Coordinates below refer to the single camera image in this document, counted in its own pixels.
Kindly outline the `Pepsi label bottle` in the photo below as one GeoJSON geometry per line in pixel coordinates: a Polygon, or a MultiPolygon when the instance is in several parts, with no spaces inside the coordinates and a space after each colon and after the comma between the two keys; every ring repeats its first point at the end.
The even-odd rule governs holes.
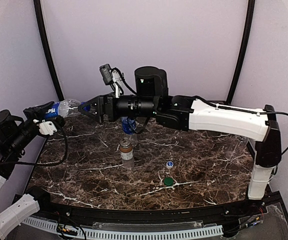
{"type": "Polygon", "coordinates": [[[76,99],[65,99],[62,101],[57,101],[46,110],[44,119],[55,118],[59,116],[65,119],[79,116],[81,115],[79,112],[79,106],[83,103],[84,102],[76,99]]]}

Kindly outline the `blue label water bottle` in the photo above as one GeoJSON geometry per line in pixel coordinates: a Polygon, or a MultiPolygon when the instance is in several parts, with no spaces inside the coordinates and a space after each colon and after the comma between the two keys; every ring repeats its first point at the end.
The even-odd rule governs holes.
{"type": "Polygon", "coordinates": [[[136,133],[137,125],[135,119],[130,117],[122,117],[121,124],[124,136],[130,140],[132,146],[135,148],[138,145],[136,133]]]}

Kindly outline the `green cap coffee bottle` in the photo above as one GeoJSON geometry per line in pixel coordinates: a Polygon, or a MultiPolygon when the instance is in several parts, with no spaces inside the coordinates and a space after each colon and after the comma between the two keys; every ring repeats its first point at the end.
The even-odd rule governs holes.
{"type": "Polygon", "coordinates": [[[123,167],[132,170],[135,167],[135,158],[132,143],[128,138],[124,137],[120,140],[119,151],[123,167]]]}

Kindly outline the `blue bottle cap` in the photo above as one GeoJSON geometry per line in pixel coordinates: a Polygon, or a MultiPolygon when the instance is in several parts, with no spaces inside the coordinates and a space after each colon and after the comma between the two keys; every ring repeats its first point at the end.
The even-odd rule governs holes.
{"type": "Polygon", "coordinates": [[[168,169],[171,169],[171,168],[174,167],[174,163],[173,163],[172,161],[167,161],[167,162],[166,162],[166,167],[167,167],[168,169]]]}

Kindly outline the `green bottle cap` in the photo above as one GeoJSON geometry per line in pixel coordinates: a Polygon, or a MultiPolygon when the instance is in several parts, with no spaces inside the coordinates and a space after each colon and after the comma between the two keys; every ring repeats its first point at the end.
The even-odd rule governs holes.
{"type": "Polygon", "coordinates": [[[172,177],[165,177],[163,179],[163,183],[164,183],[165,186],[171,187],[174,184],[174,179],[172,177]]]}

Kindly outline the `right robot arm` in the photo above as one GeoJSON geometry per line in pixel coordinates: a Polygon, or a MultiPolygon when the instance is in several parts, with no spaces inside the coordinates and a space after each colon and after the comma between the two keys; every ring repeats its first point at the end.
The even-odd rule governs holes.
{"type": "Polygon", "coordinates": [[[157,124],[181,131],[213,131],[242,136],[255,142],[255,162],[248,185],[250,200],[261,200],[273,169],[281,162],[281,132],[276,112],[264,108],[242,108],[205,100],[200,96],[169,95],[167,73],[155,66],[135,70],[136,89],[124,94],[121,71],[108,64],[99,69],[112,93],[82,103],[78,110],[98,123],[104,116],[114,122],[121,117],[154,118],[157,124]]]}

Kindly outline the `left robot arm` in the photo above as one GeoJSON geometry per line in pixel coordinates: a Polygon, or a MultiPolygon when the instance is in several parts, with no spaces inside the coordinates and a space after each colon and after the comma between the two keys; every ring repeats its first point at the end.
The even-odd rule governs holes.
{"type": "MultiPolygon", "coordinates": [[[[20,161],[25,155],[26,146],[36,137],[52,136],[62,130],[62,117],[45,119],[53,101],[43,105],[26,108],[23,112],[26,119],[12,115],[8,109],[0,111],[0,190],[11,176],[16,165],[31,165],[20,161]]],[[[51,208],[50,194],[40,187],[33,186],[15,203],[0,213],[0,240],[26,218],[39,211],[51,208]]]]}

